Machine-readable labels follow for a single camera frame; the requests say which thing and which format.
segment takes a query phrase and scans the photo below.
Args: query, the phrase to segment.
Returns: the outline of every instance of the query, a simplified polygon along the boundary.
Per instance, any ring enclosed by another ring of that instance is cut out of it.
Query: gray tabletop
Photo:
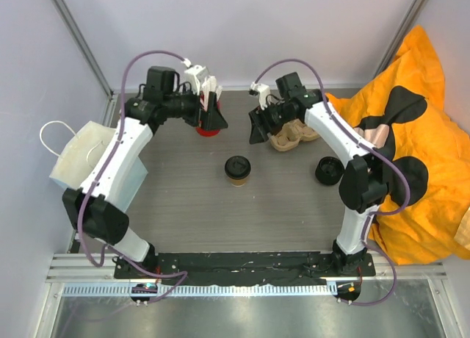
[[[331,149],[322,139],[283,153],[270,143],[250,145],[247,114],[256,99],[231,91],[221,103],[229,128],[217,136],[201,137],[169,120],[144,148],[148,175],[127,212],[131,227],[158,251],[329,249],[344,207],[337,186],[318,184],[314,168],[334,155]],[[232,186],[224,172],[237,154],[252,166],[243,187]]]

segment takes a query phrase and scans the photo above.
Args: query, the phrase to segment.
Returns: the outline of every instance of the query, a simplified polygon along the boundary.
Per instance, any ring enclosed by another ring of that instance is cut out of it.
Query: white paper bag
[[[44,128],[53,123],[61,123],[74,135],[61,154],[52,151],[43,141]],[[40,130],[40,141],[48,151],[57,156],[56,164],[49,177],[63,189],[67,187],[74,190],[79,189],[82,182],[90,175],[103,156],[114,133],[115,129],[102,126],[93,121],[89,121],[77,133],[63,121],[49,121],[46,123]],[[119,199],[116,201],[117,204],[114,204],[114,206],[125,212],[147,173],[144,164],[137,158],[123,183]]]

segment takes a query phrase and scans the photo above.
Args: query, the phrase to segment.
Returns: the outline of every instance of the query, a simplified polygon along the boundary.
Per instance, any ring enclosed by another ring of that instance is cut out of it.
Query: floor
[[[331,92],[350,97],[357,90]],[[269,143],[250,145],[247,114],[257,100],[228,91],[221,105],[229,128],[217,136],[201,137],[173,119],[144,148],[148,175],[127,212],[133,230],[158,251],[329,249],[344,206],[337,186],[319,184],[314,168],[334,155],[331,149],[321,139],[283,153]],[[237,154],[252,166],[243,187],[233,187],[224,173],[227,158]]]
[[[364,282],[361,301],[376,300],[389,287],[389,281]],[[171,298],[112,314],[129,301],[63,298],[52,337],[445,337],[427,280],[401,280],[392,297],[373,307],[330,296]]]

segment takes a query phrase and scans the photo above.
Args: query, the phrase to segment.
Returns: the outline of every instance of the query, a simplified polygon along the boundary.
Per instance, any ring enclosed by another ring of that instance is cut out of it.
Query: white panel
[[[28,337],[52,254],[71,238],[48,178],[56,157],[38,132],[50,120],[99,121],[106,97],[50,0],[0,3],[0,326],[3,337]],[[59,151],[70,138],[61,126],[44,132]]]
[[[470,132],[470,7],[469,0],[429,0],[417,23],[428,33],[446,75],[446,113]],[[460,323],[470,337],[470,261],[455,256],[444,261],[459,303]]]
[[[226,87],[246,87],[272,62],[298,57],[328,85],[368,82],[412,0],[65,0],[114,88],[142,51],[173,50],[207,65]],[[129,87],[145,81],[143,60]],[[298,65],[273,70],[267,83]],[[311,75],[303,78],[314,83]]]

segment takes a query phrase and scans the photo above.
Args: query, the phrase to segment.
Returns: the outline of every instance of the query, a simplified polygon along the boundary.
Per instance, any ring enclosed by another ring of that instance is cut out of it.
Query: orange cloth
[[[374,119],[384,121],[381,117],[387,115],[387,105],[391,109],[392,90],[399,91],[394,104],[422,96],[419,104],[413,102],[408,110],[400,110],[402,115],[388,112],[388,126],[394,135],[394,141],[389,141],[395,147],[393,161],[398,165],[400,159],[412,159],[413,164],[403,165],[407,165],[405,176],[412,189],[417,189],[413,197],[419,199],[398,215],[377,217],[378,224],[372,225],[369,234],[398,265],[429,263],[450,254],[470,259],[470,247],[455,240],[470,207],[470,139],[443,111],[444,86],[439,59],[425,31],[417,26],[403,41],[392,64],[357,95],[351,99],[328,95],[346,122],[353,127],[362,124],[364,130]],[[397,207],[389,195],[380,210]],[[461,230],[470,234],[468,228]]]

